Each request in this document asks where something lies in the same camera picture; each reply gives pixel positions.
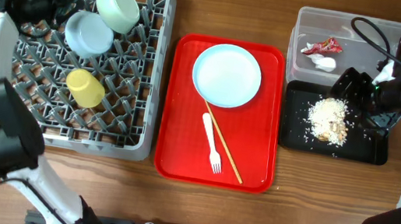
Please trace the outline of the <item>rice food waste pile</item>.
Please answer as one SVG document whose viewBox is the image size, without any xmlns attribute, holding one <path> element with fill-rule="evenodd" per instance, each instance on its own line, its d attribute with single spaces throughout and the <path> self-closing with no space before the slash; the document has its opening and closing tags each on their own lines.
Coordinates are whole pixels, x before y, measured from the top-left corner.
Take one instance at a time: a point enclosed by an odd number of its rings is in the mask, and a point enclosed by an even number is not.
<svg viewBox="0 0 401 224">
<path fill-rule="evenodd" d="M 304 121 L 307 132 L 320 142 L 342 147 L 347 140 L 348 103 L 333 97 L 315 101 L 309 106 Z"/>
</svg>

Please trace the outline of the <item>red snack wrapper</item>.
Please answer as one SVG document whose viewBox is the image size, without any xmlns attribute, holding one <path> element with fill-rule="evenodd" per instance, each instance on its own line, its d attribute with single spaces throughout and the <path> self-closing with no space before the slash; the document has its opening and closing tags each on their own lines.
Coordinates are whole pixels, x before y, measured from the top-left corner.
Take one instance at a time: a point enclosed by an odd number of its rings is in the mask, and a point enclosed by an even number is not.
<svg viewBox="0 0 401 224">
<path fill-rule="evenodd" d="M 317 42 L 315 44 L 307 43 L 307 47 L 301 49 L 302 54 L 332 54 L 343 52 L 342 46 L 335 38 L 328 38 L 323 42 Z"/>
</svg>

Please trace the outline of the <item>yellow plastic cup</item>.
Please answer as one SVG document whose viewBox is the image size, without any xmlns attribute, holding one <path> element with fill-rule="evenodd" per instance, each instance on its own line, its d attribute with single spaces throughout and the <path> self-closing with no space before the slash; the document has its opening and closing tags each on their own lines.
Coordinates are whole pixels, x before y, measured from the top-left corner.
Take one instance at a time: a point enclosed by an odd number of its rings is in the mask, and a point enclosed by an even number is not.
<svg viewBox="0 0 401 224">
<path fill-rule="evenodd" d="M 104 98 L 105 89 L 92 74 L 83 68 L 71 71 L 65 83 L 78 105 L 94 108 Z"/>
</svg>

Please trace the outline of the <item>light blue round plate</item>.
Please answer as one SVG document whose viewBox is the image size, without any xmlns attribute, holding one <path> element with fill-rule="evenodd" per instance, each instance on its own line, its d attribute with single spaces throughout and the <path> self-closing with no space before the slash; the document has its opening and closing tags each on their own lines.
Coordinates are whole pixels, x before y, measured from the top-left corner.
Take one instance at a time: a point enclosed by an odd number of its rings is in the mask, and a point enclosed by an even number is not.
<svg viewBox="0 0 401 224">
<path fill-rule="evenodd" d="M 253 55 L 236 44 L 217 44 L 194 61 L 192 81 L 198 94 L 216 107 L 235 108 L 253 99 L 262 71 Z"/>
</svg>

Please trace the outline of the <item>wooden chopstick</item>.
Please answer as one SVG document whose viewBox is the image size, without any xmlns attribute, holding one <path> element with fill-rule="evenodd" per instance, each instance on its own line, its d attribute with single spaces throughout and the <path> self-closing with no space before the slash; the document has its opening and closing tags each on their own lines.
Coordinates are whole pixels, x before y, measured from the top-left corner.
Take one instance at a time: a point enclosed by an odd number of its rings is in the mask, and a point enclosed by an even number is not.
<svg viewBox="0 0 401 224">
<path fill-rule="evenodd" d="M 205 104 L 206 104 L 206 108 L 207 108 L 208 111 L 209 111 L 209 115 L 210 115 L 210 117 L 211 117 L 210 119 L 211 119 L 212 122 L 213 122 L 213 127 L 216 129 L 215 131 L 216 131 L 216 133 L 218 134 L 218 136 L 219 136 L 219 138 L 220 138 L 220 141 L 221 141 L 221 143 L 222 143 L 222 145 L 223 145 L 223 149 L 225 150 L 225 152 L 226 152 L 226 154 L 227 154 L 227 158 L 228 158 L 229 161 L 230 161 L 230 164 L 231 164 L 231 166 L 232 166 L 232 169 L 234 170 L 234 173 L 235 173 L 235 175 L 236 175 L 236 178 L 237 178 L 239 184 L 243 184 L 243 180 L 242 180 L 242 178 L 241 178 L 241 175 L 240 175 L 239 172 L 238 172 L 236 163 L 234 162 L 233 156 L 231 155 L 231 152 L 230 152 L 230 150 L 229 150 L 228 147 L 227 147 L 227 143 L 226 143 L 226 141 L 225 141 L 225 139 L 224 139 L 224 137 L 223 137 L 222 132 L 220 131 L 219 125 L 218 125 L 218 123 L 216 122 L 216 118 L 214 117 L 214 114 L 213 114 L 212 110 L 210 109 L 210 105 L 209 105 L 209 103 L 207 102 L 207 100 L 205 100 Z"/>
</svg>

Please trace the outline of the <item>light blue bowl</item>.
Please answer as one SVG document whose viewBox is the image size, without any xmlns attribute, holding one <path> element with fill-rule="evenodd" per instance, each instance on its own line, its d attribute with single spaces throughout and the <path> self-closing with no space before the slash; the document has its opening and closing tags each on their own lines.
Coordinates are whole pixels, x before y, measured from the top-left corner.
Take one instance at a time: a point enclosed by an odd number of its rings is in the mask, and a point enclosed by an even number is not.
<svg viewBox="0 0 401 224">
<path fill-rule="evenodd" d="M 113 39 L 113 30 L 104 23 L 98 13 L 78 11 L 65 24 L 67 45 L 84 59 L 108 52 Z"/>
</svg>

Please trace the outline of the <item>white plastic fork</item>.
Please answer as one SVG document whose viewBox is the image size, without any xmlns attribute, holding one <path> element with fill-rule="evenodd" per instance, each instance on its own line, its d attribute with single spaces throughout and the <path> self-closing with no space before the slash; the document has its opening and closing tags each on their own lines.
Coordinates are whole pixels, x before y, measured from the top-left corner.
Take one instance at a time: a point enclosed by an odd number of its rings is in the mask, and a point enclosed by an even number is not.
<svg viewBox="0 0 401 224">
<path fill-rule="evenodd" d="M 214 133 L 213 133 L 213 120 L 211 119 L 211 116 L 209 113 L 204 113 L 202 115 L 202 121 L 203 121 L 203 126 L 204 130 L 206 132 L 206 137 L 207 141 L 209 143 L 209 161 L 210 165 L 212 167 L 212 171 L 215 174 L 221 173 L 222 166 L 221 166 L 221 157 L 218 154 L 216 150 L 216 145 L 215 145 L 215 139 L 214 139 Z"/>
</svg>

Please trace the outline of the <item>white napkin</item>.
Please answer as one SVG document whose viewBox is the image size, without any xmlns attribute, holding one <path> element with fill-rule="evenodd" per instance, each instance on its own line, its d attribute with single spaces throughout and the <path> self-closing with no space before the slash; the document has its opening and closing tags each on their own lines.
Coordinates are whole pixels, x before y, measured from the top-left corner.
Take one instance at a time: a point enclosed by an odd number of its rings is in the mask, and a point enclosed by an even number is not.
<svg viewBox="0 0 401 224">
<path fill-rule="evenodd" d="M 324 70 L 325 72 L 331 72 L 336 69 L 337 64 L 334 58 L 325 57 L 322 54 L 310 54 L 308 58 L 313 61 L 316 68 Z"/>
</svg>

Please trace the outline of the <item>green bowl with rice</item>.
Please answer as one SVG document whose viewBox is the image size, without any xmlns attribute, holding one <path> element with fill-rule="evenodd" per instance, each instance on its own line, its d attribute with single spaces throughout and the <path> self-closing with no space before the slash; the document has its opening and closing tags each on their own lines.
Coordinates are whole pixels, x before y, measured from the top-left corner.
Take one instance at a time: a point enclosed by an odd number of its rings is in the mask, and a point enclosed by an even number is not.
<svg viewBox="0 0 401 224">
<path fill-rule="evenodd" d="M 97 11 L 114 32 L 127 34 L 140 19 L 135 0 L 96 0 Z"/>
</svg>

